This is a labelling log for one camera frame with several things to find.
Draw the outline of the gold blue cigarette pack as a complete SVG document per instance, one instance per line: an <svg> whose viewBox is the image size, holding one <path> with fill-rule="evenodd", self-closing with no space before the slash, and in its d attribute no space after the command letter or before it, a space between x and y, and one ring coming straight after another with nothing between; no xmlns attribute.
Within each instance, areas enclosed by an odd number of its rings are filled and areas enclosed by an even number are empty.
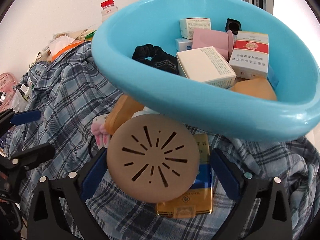
<svg viewBox="0 0 320 240"><path fill-rule="evenodd" d="M156 204L155 211L158 216L185 219L212 212L213 184L208 135L197 134L194 139L200 153L197 177L191 188L180 197Z"/></svg>

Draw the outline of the white printed box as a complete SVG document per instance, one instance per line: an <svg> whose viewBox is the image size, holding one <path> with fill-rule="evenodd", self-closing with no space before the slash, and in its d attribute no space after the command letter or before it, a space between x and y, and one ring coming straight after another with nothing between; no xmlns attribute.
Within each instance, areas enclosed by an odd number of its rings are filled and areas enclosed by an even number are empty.
<svg viewBox="0 0 320 240"><path fill-rule="evenodd" d="M181 51L176 58L183 77L224 89L234 85L235 71L214 47Z"/></svg>

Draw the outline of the white lotion bottle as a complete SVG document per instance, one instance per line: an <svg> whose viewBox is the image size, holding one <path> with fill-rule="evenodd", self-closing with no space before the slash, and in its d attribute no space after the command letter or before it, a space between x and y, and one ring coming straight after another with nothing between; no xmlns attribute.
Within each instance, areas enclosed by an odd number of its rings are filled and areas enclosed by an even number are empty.
<svg viewBox="0 0 320 240"><path fill-rule="evenodd" d="M134 113L131 116L131 118L135 118L137 116L144 115L144 114L159 114L159 113L145 106L142 110L137 111L136 113Z"/></svg>

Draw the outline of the blue plaid shirt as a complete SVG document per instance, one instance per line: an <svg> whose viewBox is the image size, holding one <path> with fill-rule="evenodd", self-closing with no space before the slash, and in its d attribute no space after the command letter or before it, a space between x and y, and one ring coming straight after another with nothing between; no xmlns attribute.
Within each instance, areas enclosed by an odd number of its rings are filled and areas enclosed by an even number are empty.
<svg viewBox="0 0 320 240"><path fill-rule="evenodd" d="M91 43L83 43L52 63L38 62L21 78L33 84L27 109L42 119L18 126L7 137L7 154L52 144L54 158L27 173L22 181L20 208L27 217L33 191L41 176L65 178L88 162L98 148L91 143L93 119L109 113L121 92L94 64ZM219 148L232 162L263 179L279 177L290 202L293 238L298 239L319 211L319 152L305 137L290 142L250 142L210 134L211 148ZM118 189L105 174L88 200L93 217L110 239L211 239L233 207L220 182L213 181L213 211L191 219L157 216L152 204L136 201Z"/></svg>

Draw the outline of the red white cigarette pack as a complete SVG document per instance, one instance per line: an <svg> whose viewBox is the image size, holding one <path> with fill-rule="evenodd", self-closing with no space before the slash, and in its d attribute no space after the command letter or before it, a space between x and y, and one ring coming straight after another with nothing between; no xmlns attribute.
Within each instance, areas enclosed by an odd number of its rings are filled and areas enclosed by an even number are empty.
<svg viewBox="0 0 320 240"><path fill-rule="evenodd" d="M237 77L267 78L269 60L268 34L239 31L234 43L229 64Z"/></svg>

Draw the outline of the black square cap box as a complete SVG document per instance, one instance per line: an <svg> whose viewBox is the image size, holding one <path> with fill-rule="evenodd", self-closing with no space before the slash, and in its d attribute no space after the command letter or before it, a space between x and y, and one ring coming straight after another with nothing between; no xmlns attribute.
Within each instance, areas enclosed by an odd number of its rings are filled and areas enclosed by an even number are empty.
<svg viewBox="0 0 320 240"><path fill-rule="evenodd" d="M238 32L241 30L241 23L238 20L227 18L225 31L231 31L233 35L237 35Z"/></svg>

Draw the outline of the pink plastic cup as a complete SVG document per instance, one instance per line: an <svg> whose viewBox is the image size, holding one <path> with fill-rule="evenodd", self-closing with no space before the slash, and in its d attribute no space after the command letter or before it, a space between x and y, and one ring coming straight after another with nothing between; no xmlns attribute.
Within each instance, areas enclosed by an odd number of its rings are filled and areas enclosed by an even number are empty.
<svg viewBox="0 0 320 240"><path fill-rule="evenodd" d="M228 61L234 46L234 37L231 30L227 32L207 29L195 29L193 35L193 49L211 47Z"/></svg>

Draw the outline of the black hair scrunchie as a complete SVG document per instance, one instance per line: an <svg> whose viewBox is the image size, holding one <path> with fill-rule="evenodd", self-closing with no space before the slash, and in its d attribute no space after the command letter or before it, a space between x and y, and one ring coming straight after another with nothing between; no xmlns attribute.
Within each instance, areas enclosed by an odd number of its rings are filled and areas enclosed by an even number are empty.
<svg viewBox="0 0 320 240"><path fill-rule="evenodd" d="M177 58L166 53L159 46L152 44L137 46L132 59L152 68L179 75Z"/></svg>

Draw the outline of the tan round vented case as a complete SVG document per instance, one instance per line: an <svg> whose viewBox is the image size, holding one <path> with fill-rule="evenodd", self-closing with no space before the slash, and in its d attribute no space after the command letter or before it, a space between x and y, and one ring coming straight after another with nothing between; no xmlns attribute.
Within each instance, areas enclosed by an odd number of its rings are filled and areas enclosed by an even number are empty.
<svg viewBox="0 0 320 240"><path fill-rule="evenodd" d="M189 190L200 154L183 124L160 114L145 114L117 129L106 160L111 178L123 192L142 202L160 203Z"/></svg>

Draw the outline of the white pink plush toy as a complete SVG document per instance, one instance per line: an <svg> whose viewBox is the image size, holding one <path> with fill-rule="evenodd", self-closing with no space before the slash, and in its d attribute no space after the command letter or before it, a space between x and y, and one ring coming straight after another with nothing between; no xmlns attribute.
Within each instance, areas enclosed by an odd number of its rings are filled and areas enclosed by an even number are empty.
<svg viewBox="0 0 320 240"><path fill-rule="evenodd" d="M108 114L96 116L91 124L91 132L95 137L95 141L99 149L108 148L111 135L105 129L105 121Z"/></svg>

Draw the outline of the strawberry milk drink bottle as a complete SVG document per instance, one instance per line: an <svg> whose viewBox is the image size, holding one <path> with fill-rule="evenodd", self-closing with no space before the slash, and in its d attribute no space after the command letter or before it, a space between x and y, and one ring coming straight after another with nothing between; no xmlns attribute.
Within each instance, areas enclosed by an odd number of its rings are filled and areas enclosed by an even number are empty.
<svg viewBox="0 0 320 240"><path fill-rule="evenodd" d="M101 6L101 22L106 21L111 15L118 11L118 7L114 4L114 0L106 0L100 4Z"/></svg>

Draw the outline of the white teal small box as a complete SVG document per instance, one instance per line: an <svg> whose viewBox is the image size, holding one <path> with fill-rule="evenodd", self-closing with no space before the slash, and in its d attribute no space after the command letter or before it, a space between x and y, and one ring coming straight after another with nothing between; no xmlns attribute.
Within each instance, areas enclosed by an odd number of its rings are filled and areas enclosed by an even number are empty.
<svg viewBox="0 0 320 240"><path fill-rule="evenodd" d="M190 17L179 20L181 37L189 40L193 39L195 29L211 29L210 18Z"/></svg>

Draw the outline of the pink pouch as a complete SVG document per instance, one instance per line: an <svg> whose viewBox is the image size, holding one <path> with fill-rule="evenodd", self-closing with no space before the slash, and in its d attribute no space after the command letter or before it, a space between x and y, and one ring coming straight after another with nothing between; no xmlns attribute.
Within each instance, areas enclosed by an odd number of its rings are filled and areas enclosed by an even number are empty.
<svg viewBox="0 0 320 240"><path fill-rule="evenodd" d="M1 74L1 112L10 108L11 101L15 95L14 87L18 84L11 73Z"/></svg>

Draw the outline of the small blue white box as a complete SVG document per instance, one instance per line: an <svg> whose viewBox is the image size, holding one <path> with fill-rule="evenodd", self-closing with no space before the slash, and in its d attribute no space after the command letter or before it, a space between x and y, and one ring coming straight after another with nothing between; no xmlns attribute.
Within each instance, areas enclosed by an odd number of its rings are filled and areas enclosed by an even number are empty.
<svg viewBox="0 0 320 240"><path fill-rule="evenodd" d="M176 38L175 39L176 50L177 52L191 50L193 46L193 40L189 40L186 38Z"/></svg>

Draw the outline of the blue plastic basin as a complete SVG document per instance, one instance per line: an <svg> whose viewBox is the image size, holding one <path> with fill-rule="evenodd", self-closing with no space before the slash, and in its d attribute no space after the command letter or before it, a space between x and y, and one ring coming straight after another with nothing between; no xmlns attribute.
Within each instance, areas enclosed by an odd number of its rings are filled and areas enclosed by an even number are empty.
<svg viewBox="0 0 320 240"><path fill-rule="evenodd" d="M268 101L213 87L134 61L147 43L175 52L179 21L203 16L223 29L228 18L266 33L270 65L279 83ZM92 55L116 88L143 105L207 132L251 141L289 141L319 123L319 67L303 41L283 22L242 0L141 0L116 12L97 30Z"/></svg>

